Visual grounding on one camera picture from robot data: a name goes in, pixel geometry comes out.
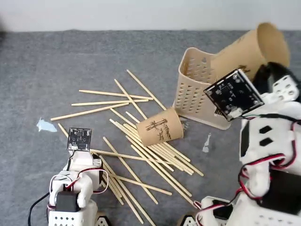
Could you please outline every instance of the black circuit board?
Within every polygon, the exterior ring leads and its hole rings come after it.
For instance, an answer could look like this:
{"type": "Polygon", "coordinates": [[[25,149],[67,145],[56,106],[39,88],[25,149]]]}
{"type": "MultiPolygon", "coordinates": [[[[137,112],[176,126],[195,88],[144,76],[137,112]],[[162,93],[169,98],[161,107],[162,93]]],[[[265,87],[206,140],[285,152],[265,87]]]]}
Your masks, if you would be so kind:
{"type": "Polygon", "coordinates": [[[236,118],[232,116],[234,111],[239,110],[241,116],[264,105],[256,88],[239,69],[206,88],[204,93],[228,121],[236,118]]]}
{"type": "Polygon", "coordinates": [[[70,128],[67,149],[70,151],[90,151],[91,129],[70,128]]]}

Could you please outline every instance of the white plastic bracket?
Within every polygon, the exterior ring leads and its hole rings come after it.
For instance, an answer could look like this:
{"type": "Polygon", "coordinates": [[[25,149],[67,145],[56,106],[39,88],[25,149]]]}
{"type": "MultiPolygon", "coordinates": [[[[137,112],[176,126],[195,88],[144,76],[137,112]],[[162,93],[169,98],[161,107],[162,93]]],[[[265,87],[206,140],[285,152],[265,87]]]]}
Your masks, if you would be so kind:
{"type": "Polygon", "coordinates": [[[286,75],[273,84],[273,93],[282,101],[294,101],[299,96],[297,84],[290,75],[286,75]]]}

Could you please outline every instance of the perforated basket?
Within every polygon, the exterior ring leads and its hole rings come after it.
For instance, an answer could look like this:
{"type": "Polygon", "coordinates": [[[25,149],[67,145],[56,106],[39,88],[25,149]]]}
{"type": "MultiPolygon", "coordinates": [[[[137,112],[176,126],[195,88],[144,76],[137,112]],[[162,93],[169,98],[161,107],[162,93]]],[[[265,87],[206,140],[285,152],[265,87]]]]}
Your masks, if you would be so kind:
{"type": "Polygon", "coordinates": [[[204,94],[204,89],[216,81],[210,68],[213,55],[197,48],[188,48],[179,66],[179,78],[174,108],[178,115],[219,129],[231,125],[219,114],[204,94]]]}

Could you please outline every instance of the paper cup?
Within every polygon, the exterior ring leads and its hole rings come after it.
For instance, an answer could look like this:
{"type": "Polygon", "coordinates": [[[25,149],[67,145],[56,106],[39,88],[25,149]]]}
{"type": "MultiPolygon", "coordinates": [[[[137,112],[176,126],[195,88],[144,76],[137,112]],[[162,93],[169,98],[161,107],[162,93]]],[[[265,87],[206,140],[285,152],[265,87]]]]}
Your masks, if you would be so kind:
{"type": "Polygon", "coordinates": [[[181,121],[173,108],[138,123],[137,130],[144,146],[159,144],[184,136],[181,121]]]}
{"type": "Polygon", "coordinates": [[[253,80],[261,65],[268,62],[288,67],[290,53],[283,34],[271,23],[261,23],[211,59],[211,67],[218,79],[236,68],[253,80]]]}

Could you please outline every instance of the printed design on cup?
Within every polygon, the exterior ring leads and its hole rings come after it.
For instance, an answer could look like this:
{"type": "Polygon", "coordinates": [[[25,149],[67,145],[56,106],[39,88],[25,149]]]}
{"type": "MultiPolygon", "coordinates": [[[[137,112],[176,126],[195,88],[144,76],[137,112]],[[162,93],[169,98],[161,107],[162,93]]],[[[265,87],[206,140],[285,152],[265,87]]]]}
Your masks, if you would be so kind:
{"type": "Polygon", "coordinates": [[[251,70],[247,69],[247,65],[238,65],[238,69],[243,70],[244,73],[250,72],[251,70]]]}
{"type": "Polygon", "coordinates": [[[169,133],[169,127],[167,125],[167,119],[162,119],[161,121],[151,121],[148,126],[146,126],[146,131],[150,131],[151,129],[155,129],[158,132],[159,140],[164,140],[164,135],[171,139],[169,133]]]}

